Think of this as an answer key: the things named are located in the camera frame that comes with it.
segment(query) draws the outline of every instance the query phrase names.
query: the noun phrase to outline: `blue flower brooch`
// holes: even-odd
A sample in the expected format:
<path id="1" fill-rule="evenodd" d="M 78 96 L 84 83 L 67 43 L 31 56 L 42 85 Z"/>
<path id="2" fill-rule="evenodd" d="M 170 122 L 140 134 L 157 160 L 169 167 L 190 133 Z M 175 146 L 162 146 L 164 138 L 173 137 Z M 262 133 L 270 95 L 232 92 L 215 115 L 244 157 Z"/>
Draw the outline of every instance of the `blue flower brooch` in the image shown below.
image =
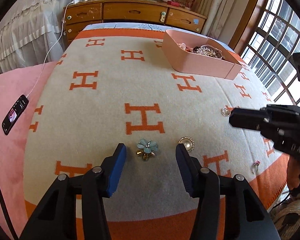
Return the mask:
<path id="1" fill-rule="evenodd" d="M 146 139 L 141 139 L 137 144 L 140 149 L 137 151 L 138 156 L 142 156 L 143 161 L 147 161 L 149 156 L 154 157 L 154 152 L 158 150 L 157 143 L 155 141 L 147 141 Z"/>

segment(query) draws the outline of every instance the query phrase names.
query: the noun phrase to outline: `white curtain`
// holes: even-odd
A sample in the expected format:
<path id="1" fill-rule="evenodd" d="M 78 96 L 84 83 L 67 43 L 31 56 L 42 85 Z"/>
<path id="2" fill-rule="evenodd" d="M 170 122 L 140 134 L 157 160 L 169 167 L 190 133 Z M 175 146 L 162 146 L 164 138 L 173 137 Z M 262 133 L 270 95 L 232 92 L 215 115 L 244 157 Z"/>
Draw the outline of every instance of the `white curtain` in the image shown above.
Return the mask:
<path id="1" fill-rule="evenodd" d="M 71 2 L 41 0 L 25 6 L 22 4 L 24 1 L 18 0 L 0 22 L 0 73 L 42 64 L 47 52 L 61 35 L 63 7 Z M 66 44 L 64 41 L 60 39 L 53 47 L 47 62 L 62 56 Z"/>
<path id="2" fill-rule="evenodd" d="M 207 17 L 201 34 L 218 39 L 235 0 L 197 0 L 195 12 Z"/>

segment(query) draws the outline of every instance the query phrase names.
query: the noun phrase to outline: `orange h pattern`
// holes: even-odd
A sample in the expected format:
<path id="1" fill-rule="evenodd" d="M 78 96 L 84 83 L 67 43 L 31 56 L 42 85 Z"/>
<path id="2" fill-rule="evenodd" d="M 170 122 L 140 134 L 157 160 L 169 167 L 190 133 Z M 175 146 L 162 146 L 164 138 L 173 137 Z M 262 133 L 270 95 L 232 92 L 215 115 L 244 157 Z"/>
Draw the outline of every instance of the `orange h pattern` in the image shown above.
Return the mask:
<path id="1" fill-rule="evenodd" d="M 36 108 L 36 109 L 34 110 L 34 112 L 41 115 L 41 114 L 42 114 L 42 109 L 43 109 L 43 106 L 40 106 L 39 108 Z M 38 128 L 38 124 L 39 124 L 39 122 L 35 122 L 34 124 L 31 124 L 31 125 L 29 126 L 29 130 L 32 129 L 32 132 L 36 132 L 36 131 L 37 131 L 37 128 Z"/>
<path id="2" fill-rule="evenodd" d="M 126 60 L 126 59 L 139 59 L 141 61 L 145 61 L 144 57 L 134 57 L 135 53 L 139 53 L 141 55 L 143 55 L 142 51 L 130 51 L 130 50 L 121 50 L 121 54 L 125 54 L 125 53 L 130 53 L 130 57 L 125 57 L 125 56 L 121 56 L 121 60 Z"/>
<path id="3" fill-rule="evenodd" d="M 79 85 L 71 83 L 69 90 L 72 90 L 74 88 L 92 88 L 92 89 L 97 89 L 97 82 L 96 81 L 93 82 L 92 84 L 86 84 L 87 76 L 97 77 L 98 76 L 98 71 L 95 71 L 94 73 L 78 73 L 77 71 L 75 71 L 73 73 L 73 78 L 82 77 L 82 82 Z"/>
<path id="4" fill-rule="evenodd" d="M 61 56 L 61 58 L 66 57 L 66 56 L 67 56 L 67 54 L 64 54 Z M 61 65 L 62 63 L 63 63 L 63 60 L 60 60 L 56 65 Z"/>
<path id="5" fill-rule="evenodd" d="M 228 109 L 230 112 L 234 109 L 234 108 L 240 108 L 239 106 L 236 106 L 236 107 L 229 107 L 226 105 L 226 109 Z"/>
<path id="6" fill-rule="evenodd" d="M 268 155 L 268 157 L 269 157 L 269 155 L 270 155 L 271 153 L 274 153 L 274 149 L 270 146 L 270 139 L 263 138 L 263 142 L 264 142 L 265 144 L 268 144 L 269 150 L 266 150 L 266 153 L 267 153 L 267 155 Z"/>
<path id="7" fill-rule="evenodd" d="M 69 177 L 74 177 L 75 174 L 86 174 L 89 170 L 92 169 L 92 164 L 87 163 L 84 168 L 81 167 L 72 167 L 61 165 L 61 161 L 56 162 L 56 169 L 54 171 L 55 175 L 60 175 L 60 173 L 68 173 Z"/>
<path id="8" fill-rule="evenodd" d="M 162 41 L 154 41 L 154 43 L 159 43 L 159 44 L 156 44 L 157 48 L 162 47 Z"/>
<path id="9" fill-rule="evenodd" d="M 204 155 L 203 156 L 203 166 L 204 167 L 208 167 L 208 165 L 210 163 L 215 163 L 216 164 L 216 169 L 217 169 L 217 174 L 221 175 L 220 163 L 219 162 L 222 161 L 222 160 L 225 160 L 226 162 L 229 161 L 228 151 L 225 151 L 225 153 L 222 154 L 222 155 L 214 156 L 214 157 L 211 157 L 211 158 L 208 158 L 208 156 Z M 231 171 L 228 170 L 227 174 L 226 175 L 222 175 L 222 176 L 231 178 Z"/>
<path id="10" fill-rule="evenodd" d="M 158 104 L 154 104 L 154 106 L 130 106 L 129 103 L 125 103 L 124 108 L 126 114 L 131 114 L 131 111 L 141 112 L 141 125 L 132 125 L 131 122 L 126 122 L 126 134 L 130 135 L 133 131 L 159 131 L 160 133 L 165 133 L 163 122 L 149 125 L 147 120 L 146 111 L 155 111 L 157 114 L 161 114 Z"/>
<path id="11" fill-rule="evenodd" d="M 241 77 L 242 77 L 243 79 L 249 80 L 249 81 L 250 81 L 250 79 L 246 77 L 246 74 L 245 74 L 244 72 L 239 72 L 239 73 L 241 74 Z"/>
<path id="12" fill-rule="evenodd" d="M 36 131 L 37 131 L 37 128 L 38 128 L 38 124 L 39 124 L 39 122 L 35 122 L 35 124 L 31 124 L 31 125 L 29 126 L 29 130 L 32 129 L 33 132 L 36 132 Z"/>
<path id="13" fill-rule="evenodd" d="M 266 99 L 267 99 L 267 101 L 269 101 L 269 102 L 271 102 L 271 99 L 270 98 L 268 98 L 268 94 L 265 92 L 262 92 L 265 96 L 266 96 Z"/>
<path id="14" fill-rule="evenodd" d="M 235 85 L 236 88 L 240 88 L 240 89 L 241 89 L 242 93 L 240 92 L 240 94 L 241 94 L 241 96 L 242 96 L 243 98 L 244 98 L 244 97 L 249 97 L 249 98 L 251 98 L 251 96 L 250 96 L 249 94 L 246 94 L 246 93 L 244 92 L 244 90 L 246 90 L 244 86 L 238 86 L 238 85 L 236 85 L 236 84 L 234 84 L 234 85 Z"/>
<path id="15" fill-rule="evenodd" d="M 86 47 L 89 47 L 89 46 L 96 46 L 96 45 L 101 45 L 101 46 L 103 46 L 105 43 L 104 43 L 104 42 L 98 43 L 98 41 L 105 41 L 105 40 L 106 40 L 106 39 L 97 39 L 97 40 L 91 40 L 91 39 L 89 39 L 88 42 L 92 42 L 92 41 L 93 41 L 93 43 L 92 43 L 92 44 L 87 43 L 87 44 L 86 44 Z"/>
<path id="16" fill-rule="evenodd" d="M 187 89 L 187 90 L 197 90 L 200 93 L 202 93 L 201 88 L 199 86 L 196 86 L 196 87 L 190 86 L 188 79 L 191 79 L 192 81 L 195 81 L 193 76 L 189 76 L 189 77 L 188 76 L 179 76 L 179 75 L 175 75 L 173 73 L 171 73 L 171 75 L 173 76 L 174 79 L 182 78 L 185 81 L 186 86 L 181 86 L 180 84 L 177 84 L 180 91 L 183 91 L 183 90 Z"/>
<path id="17" fill-rule="evenodd" d="M 242 67 L 244 68 L 244 70 L 250 71 L 249 68 L 247 68 L 248 65 L 246 65 L 246 64 L 244 64 L 244 63 L 242 63 L 241 65 L 242 65 Z"/>

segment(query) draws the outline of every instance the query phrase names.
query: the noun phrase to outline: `phone screen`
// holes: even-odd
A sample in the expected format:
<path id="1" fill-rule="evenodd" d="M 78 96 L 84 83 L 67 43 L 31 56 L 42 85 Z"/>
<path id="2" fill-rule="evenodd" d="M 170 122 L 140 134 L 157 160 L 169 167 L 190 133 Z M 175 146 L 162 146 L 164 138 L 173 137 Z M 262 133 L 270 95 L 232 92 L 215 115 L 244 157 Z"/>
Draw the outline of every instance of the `phone screen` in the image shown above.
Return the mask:
<path id="1" fill-rule="evenodd" d="M 2 122 L 2 129 L 5 135 L 8 135 L 19 116 L 22 114 L 24 109 L 26 109 L 28 103 L 29 100 L 25 95 L 21 95 L 21 97 L 19 97 L 19 99 L 14 103 Z"/>

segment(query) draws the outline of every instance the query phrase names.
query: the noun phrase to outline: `silver ring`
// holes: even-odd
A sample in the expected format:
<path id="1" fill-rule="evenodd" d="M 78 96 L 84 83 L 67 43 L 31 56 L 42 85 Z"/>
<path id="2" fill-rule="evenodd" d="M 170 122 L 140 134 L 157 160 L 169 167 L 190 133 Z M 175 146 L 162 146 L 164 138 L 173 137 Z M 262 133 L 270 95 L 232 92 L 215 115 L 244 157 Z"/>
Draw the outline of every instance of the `silver ring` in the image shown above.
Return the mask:
<path id="1" fill-rule="evenodd" d="M 258 170 L 259 170 L 259 164 L 258 164 L 258 163 L 253 163 L 253 165 L 251 166 L 251 171 L 252 171 L 252 173 L 253 173 L 253 174 L 256 174 L 256 173 L 258 172 Z"/>
<path id="2" fill-rule="evenodd" d="M 231 111 L 229 111 L 227 108 L 222 108 L 221 113 L 222 113 L 224 116 L 230 116 Z"/>

